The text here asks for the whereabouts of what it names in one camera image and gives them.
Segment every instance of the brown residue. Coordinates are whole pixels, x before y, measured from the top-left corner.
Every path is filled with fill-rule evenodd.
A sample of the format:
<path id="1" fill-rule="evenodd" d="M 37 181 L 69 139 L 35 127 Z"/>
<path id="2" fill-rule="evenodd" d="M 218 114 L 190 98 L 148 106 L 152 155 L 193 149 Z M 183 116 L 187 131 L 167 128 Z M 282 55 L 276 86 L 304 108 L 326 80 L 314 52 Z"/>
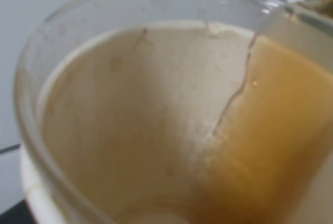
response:
<path id="1" fill-rule="evenodd" d="M 308 0 L 297 2 L 297 4 L 305 9 L 317 12 L 321 16 L 333 18 L 333 0 Z"/>
<path id="2" fill-rule="evenodd" d="M 166 174 L 167 176 L 169 176 L 169 177 L 173 177 L 174 174 L 175 174 L 175 172 L 174 172 L 174 170 L 173 170 L 172 168 L 166 168 L 166 169 L 165 169 L 165 174 Z"/>
<path id="3" fill-rule="evenodd" d="M 207 189 L 233 223 L 284 223 L 327 157 L 333 77 L 264 36 L 250 51 L 245 81 L 216 128 Z"/>
<path id="4" fill-rule="evenodd" d="M 122 65 L 123 65 L 123 60 L 121 57 L 119 56 L 116 56 L 114 58 L 111 59 L 111 62 L 110 62 L 110 70 L 111 72 L 118 72 L 121 70 L 122 68 Z"/>
<path id="5" fill-rule="evenodd" d="M 167 120 L 165 118 L 162 118 L 158 123 L 160 130 L 162 133 L 165 133 L 165 130 L 167 129 Z"/>

